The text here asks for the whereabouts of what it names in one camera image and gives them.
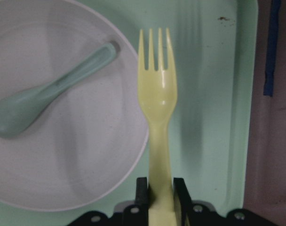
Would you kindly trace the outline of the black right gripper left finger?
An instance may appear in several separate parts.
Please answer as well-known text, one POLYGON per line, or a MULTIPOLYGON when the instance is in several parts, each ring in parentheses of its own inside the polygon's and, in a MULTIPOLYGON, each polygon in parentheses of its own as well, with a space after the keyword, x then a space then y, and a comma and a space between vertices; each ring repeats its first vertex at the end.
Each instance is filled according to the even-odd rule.
POLYGON ((148 183, 147 178, 136 179, 136 193, 133 204, 122 212, 115 212, 109 218, 99 211, 89 211, 71 223, 70 226, 147 226, 148 225, 148 183))

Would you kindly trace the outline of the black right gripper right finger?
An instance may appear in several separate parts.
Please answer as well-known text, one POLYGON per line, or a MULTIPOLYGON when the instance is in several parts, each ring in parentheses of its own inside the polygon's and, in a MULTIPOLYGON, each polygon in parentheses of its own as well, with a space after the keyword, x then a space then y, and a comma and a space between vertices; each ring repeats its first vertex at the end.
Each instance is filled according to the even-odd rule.
POLYGON ((202 202, 194 202, 183 178, 174 178, 177 216, 182 226, 273 226, 273 222, 247 210, 234 209, 225 217, 202 202))

